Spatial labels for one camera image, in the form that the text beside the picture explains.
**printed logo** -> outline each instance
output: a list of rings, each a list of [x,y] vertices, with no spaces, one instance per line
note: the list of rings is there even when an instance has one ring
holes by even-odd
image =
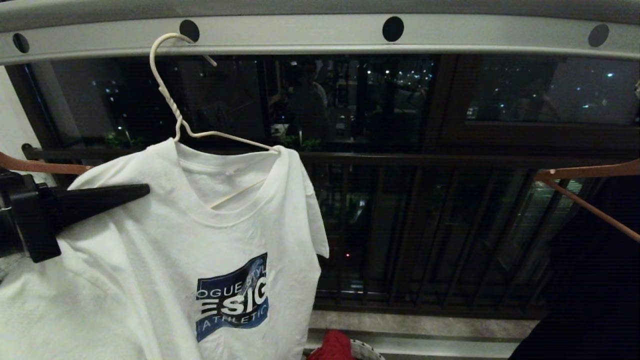
[[[267,254],[227,275],[198,279],[196,300],[202,315],[196,321],[198,342],[221,327],[250,329],[260,325],[269,312],[266,285]]]

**white wall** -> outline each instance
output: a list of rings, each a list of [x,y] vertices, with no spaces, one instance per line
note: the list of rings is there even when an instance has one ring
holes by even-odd
[[[4,66],[0,66],[0,151],[14,158],[24,160],[22,144],[30,143],[39,147],[40,143],[29,124],[22,105]],[[33,174],[37,183],[46,181],[54,184],[51,176]]]

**laundry basket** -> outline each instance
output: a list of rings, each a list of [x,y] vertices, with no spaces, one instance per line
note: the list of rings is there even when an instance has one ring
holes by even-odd
[[[371,346],[358,340],[351,340],[351,356],[358,360],[385,360],[385,357],[373,350]]]

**orange hanger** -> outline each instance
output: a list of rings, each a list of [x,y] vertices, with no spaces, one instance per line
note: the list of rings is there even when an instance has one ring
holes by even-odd
[[[85,173],[91,167],[73,164],[50,164],[40,161],[20,160],[0,152],[0,167],[8,170],[48,172],[50,174],[74,174]]]
[[[640,159],[629,161],[627,163],[616,165],[601,165],[595,167],[574,167],[574,168],[559,168],[552,170],[544,170],[536,175],[534,180],[541,181],[548,186],[552,187],[556,191],[562,193],[564,196],[573,200],[583,208],[589,210],[597,217],[608,222],[616,229],[622,231],[633,240],[640,243],[640,234],[629,229],[627,226],[610,217],[603,211],[599,210],[590,203],[582,200],[580,197],[570,192],[567,189],[561,188],[554,182],[556,179],[575,179],[578,177],[609,177],[609,176],[632,176],[640,175]]]

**white t-shirt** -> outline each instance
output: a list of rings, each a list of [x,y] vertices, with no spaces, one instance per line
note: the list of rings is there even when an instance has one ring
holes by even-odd
[[[151,194],[67,229],[62,256],[11,270],[0,358],[299,360],[329,251],[300,158],[278,149],[218,156],[169,139],[80,176],[71,188]]]

